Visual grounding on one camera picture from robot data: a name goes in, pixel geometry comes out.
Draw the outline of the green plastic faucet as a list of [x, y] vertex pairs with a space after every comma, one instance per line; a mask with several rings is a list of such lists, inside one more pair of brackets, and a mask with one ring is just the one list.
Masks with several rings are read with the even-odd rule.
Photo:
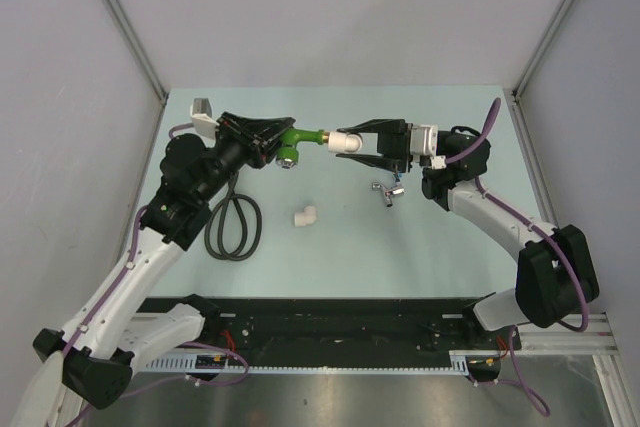
[[328, 142], [329, 134], [324, 130], [288, 129], [280, 137], [280, 147], [276, 152], [276, 164], [284, 169], [291, 169], [298, 165], [300, 143], [323, 145]]

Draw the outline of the white straight pipe fitting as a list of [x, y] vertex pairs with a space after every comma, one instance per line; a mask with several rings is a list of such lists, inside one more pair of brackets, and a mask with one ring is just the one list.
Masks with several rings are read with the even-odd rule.
[[326, 135], [328, 151], [335, 154], [354, 154], [361, 150], [363, 141], [360, 135], [330, 131]]

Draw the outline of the white elbow pipe fitting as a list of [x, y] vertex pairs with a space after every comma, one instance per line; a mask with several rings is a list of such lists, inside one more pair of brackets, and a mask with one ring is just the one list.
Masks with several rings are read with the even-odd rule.
[[294, 214], [294, 226], [297, 228], [314, 225], [318, 220], [317, 208], [306, 206], [302, 211]]

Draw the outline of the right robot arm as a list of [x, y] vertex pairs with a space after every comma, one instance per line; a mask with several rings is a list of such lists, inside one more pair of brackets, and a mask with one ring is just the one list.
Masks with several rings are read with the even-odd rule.
[[466, 309], [461, 335], [469, 346], [484, 348], [498, 330], [521, 324], [583, 332], [588, 305], [599, 295], [586, 236], [574, 225], [557, 227], [520, 212], [483, 184], [494, 121], [488, 117], [476, 131], [374, 119], [331, 132], [326, 141], [336, 156], [394, 176], [418, 165], [426, 199], [476, 226], [515, 260], [514, 287]]

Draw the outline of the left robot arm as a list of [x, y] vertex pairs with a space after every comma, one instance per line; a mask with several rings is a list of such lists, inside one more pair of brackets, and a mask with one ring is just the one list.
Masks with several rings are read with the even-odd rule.
[[251, 119], [224, 112], [218, 119], [192, 115], [169, 131], [160, 162], [161, 184], [135, 216], [131, 245], [82, 309], [60, 330], [43, 329], [33, 346], [43, 364], [11, 421], [44, 426], [69, 389], [103, 409], [126, 391], [154, 358], [189, 341], [207, 347], [221, 323], [181, 304], [134, 339], [123, 335], [164, 273], [189, 249], [207, 224], [209, 203], [244, 166], [268, 165], [293, 127], [291, 117]]

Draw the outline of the chrome metal faucet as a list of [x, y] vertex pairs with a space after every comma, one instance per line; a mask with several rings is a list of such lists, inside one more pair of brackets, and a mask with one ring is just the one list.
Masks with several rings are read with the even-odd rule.
[[405, 194], [405, 188], [400, 182], [395, 182], [391, 187], [386, 187], [379, 182], [373, 182], [371, 189], [381, 193], [384, 204], [388, 208], [394, 205], [394, 199], [396, 197], [402, 197]]

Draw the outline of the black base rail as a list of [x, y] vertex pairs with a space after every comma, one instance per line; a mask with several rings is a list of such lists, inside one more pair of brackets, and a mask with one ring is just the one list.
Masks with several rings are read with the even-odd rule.
[[252, 367], [399, 369], [442, 367], [454, 350], [498, 354], [518, 335], [483, 333], [469, 298], [240, 299], [191, 294], [200, 338], [231, 346]]

